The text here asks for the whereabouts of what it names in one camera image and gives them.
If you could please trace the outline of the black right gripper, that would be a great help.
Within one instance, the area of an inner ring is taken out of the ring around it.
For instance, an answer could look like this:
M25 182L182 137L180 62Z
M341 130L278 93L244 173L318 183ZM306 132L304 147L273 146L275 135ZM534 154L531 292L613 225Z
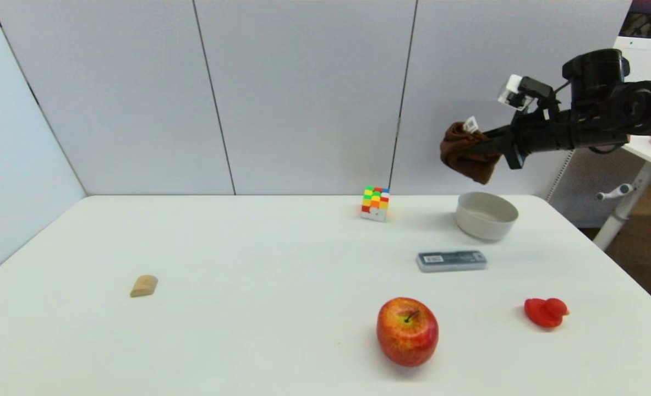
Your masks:
M473 135L473 142L463 149L472 155L505 155L511 169L521 169L534 153L571 151L569 128L546 116L546 111L517 112L508 126Z

